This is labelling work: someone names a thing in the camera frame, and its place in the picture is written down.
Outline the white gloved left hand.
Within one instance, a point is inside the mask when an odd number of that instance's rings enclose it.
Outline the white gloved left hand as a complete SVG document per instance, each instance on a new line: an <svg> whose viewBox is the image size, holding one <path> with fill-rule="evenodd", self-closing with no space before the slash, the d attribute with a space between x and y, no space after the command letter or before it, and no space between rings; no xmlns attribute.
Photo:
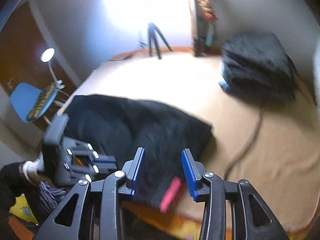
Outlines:
<svg viewBox="0 0 320 240"><path fill-rule="evenodd" d="M37 184L44 181L42 172L44 171L44 161L42 152L35 161L26 161L22 165L22 174L29 183Z"/></svg>

